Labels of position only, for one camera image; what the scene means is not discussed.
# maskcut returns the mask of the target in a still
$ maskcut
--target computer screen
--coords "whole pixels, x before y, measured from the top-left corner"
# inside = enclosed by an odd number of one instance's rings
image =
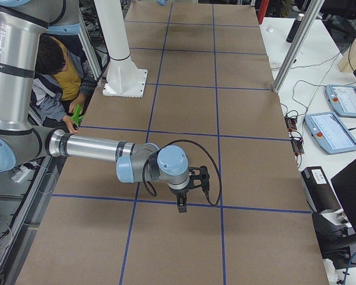
[[[356,159],[335,175],[331,183],[356,232]]]

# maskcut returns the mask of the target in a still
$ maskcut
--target person's hand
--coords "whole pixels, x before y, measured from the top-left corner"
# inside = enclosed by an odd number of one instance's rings
[[[83,111],[83,107],[84,107],[84,103],[85,103],[85,95],[83,94],[79,94],[77,98],[75,98],[71,103],[70,103],[70,107],[69,107],[69,113],[71,114],[74,114],[75,112],[75,109],[77,108],[77,105],[81,105],[82,107],[82,110],[81,110],[81,113],[82,114],[82,111]]]
[[[65,115],[62,120],[65,122],[67,129],[69,130],[70,133],[72,134],[77,134],[78,130],[74,128],[74,122],[71,120],[71,117],[68,115]]]

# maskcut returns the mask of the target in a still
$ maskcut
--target yellow shirt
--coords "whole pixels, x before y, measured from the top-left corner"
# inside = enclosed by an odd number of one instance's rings
[[[58,82],[59,86],[63,90],[62,100],[74,100],[79,95],[79,88],[81,85],[81,78],[79,77],[77,70],[71,62],[67,48],[59,40],[53,38],[62,48],[63,54],[67,64],[67,70],[53,75],[53,78]]]

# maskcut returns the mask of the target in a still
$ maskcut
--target blue cable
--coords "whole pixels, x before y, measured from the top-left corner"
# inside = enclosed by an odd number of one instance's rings
[[[348,275],[348,269],[349,269],[349,267],[351,266],[351,264],[352,264],[352,259],[354,259],[355,256],[356,256],[356,252],[355,252],[354,254],[352,254],[351,258],[350,258],[349,261],[348,261],[348,265],[347,265],[347,267],[346,267],[346,269],[345,269],[345,272],[344,272],[344,280],[343,280],[342,285],[345,285],[345,281],[347,280],[347,275]]]

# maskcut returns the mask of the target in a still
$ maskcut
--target black bottle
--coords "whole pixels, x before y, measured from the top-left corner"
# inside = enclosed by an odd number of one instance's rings
[[[294,20],[293,25],[291,26],[289,34],[286,38],[286,41],[288,43],[293,42],[295,34],[298,31],[299,25],[301,24],[303,17],[304,17],[304,14],[298,14],[298,17]]]

